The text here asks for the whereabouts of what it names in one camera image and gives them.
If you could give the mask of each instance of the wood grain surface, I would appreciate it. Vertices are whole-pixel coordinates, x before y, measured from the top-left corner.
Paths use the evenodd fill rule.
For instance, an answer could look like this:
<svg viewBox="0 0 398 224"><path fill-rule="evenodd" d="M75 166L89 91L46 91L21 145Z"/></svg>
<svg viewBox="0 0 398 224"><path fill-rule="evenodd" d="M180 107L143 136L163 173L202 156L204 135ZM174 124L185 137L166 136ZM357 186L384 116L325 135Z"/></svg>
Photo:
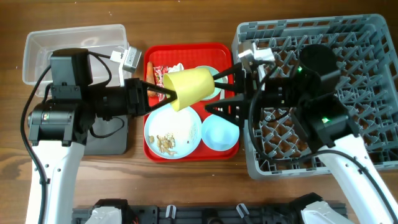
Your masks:
<svg viewBox="0 0 398 224"><path fill-rule="evenodd" d="M193 42L221 42L230 47L241 22L379 13L397 44L396 2L0 0L0 223L24 223L29 197L31 159L19 132L22 108L32 90L21 78L29 32L123 24L129 43L142 50ZM101 198L126 198L132 205L260 204L288 202L310 192L325 200L347 202L331 175L252 180L243 149L228 161L155 164L143 153L142 125L142 118L130 122L129 150L124 155L83 158L76 207L93 205ZM398 171L381 175L398 197ZM349 217L357 220L350 207Z"/></svg>

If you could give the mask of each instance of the white plate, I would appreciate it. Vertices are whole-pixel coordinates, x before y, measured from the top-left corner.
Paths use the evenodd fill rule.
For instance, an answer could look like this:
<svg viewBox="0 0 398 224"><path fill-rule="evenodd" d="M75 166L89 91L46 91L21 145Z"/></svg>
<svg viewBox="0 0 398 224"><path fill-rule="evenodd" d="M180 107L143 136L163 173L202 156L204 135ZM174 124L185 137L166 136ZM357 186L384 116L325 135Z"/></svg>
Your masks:
<svg viewBox="0 0 398 224"><path fill-rule="evenodd" d="M239 139L239 128L217 115L210 115L203 122L201 130L203 142L215 151L231 149Z"/></svg>
<svg viewBox="0 0 398 224"><path fill-rule="evenodd" d="M156 136L163 137L167 133L174 135L175 147L169 149L177 152L174 156L161 153L157 147ZM155 138L153 143L149 142L149 136ZM148 116L144 127L144 137L149 148L158 156L165 159L180 159L198 147L201 140L201 119L191 107L175 112L169 103Z"/></svg>
<svg viewBox="0 0 398 224"><path fill-rule="evenodd" d="M215 69L213 67L210 67L210 66L207 66L207 65L197 66L196 68L207 68L210 71L211 75L213 75L213 76L219 74L217 69ZM219 79L215 80L215 82L228 83L228 78L227 77L219 78ZM220 88L215 88L214 92L210 96L206 96L202 100L211 100L214 97L216 97L220 93L220 91L221 91Z"/></svg>

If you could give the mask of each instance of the plastic basket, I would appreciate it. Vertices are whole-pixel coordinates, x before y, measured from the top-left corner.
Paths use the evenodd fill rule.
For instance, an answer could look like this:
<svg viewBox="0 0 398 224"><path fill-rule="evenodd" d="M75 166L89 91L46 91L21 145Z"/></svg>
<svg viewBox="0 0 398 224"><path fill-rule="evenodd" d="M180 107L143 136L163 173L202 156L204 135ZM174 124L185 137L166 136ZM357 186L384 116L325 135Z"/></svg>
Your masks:
<svg viewBox="0 0 398 224"><path fill-rule="evenodd" d="M245 22L238 25L233 40L234 63L239 62L238 44L245 40L256 41L258 47L272 48L280 67L273 77L289 76L300 49L306 45L331 47L343 73L336 95L359 125L374 165L379 170L398 168L398 59L382 16ZM275 118L282 113L283 110L264 110L264 117ZM255 134L262 138L268 156L291 159L310 153L294 133L290 116L275 123L261 121L259 127ZM244 144L248 172L253 179L329 173L317 157L290 167L269 164L255 152L247 128Z"/></svg>

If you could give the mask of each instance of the yellow cup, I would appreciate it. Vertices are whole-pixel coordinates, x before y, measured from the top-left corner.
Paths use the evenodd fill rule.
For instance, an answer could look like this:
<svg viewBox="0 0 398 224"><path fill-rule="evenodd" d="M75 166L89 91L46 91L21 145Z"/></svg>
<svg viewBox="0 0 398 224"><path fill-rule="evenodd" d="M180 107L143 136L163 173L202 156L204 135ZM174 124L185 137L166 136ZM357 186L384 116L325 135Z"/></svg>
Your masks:
<svg viewBox="0 0 398 224"><path fill-rule="evenodd" d="M177 94L177 99L171 102L175 111L182 110L214 92L214 79L207 68L166 73L163 85Z"/></svg>

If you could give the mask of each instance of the dish rack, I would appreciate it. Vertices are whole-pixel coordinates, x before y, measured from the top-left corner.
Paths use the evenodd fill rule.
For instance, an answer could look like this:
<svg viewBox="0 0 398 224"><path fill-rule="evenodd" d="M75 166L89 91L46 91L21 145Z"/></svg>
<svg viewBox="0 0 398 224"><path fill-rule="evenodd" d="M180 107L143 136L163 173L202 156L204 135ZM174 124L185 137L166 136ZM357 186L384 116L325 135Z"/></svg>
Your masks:
<svg viewBox="0 0 398 224"><path fill-rule="evenodd" d="M272 77L288 77L300 49L310 44L331 47L342 70L336 96L357 122L376 169L398 168L398 59L385 19L378 14L244 22L238 25L232 44L234 63L238 44L253 40L272 48L279 70ZM264 110L275 118L285 111ZM311 151L294 133L286 116L274 123L262 120L255 136L274 159L291 160ZM303 164L279 166L260 159L250 141L247 124L244 145L249 175L253 179L303 177L330 171L314 157Z"/></svg>

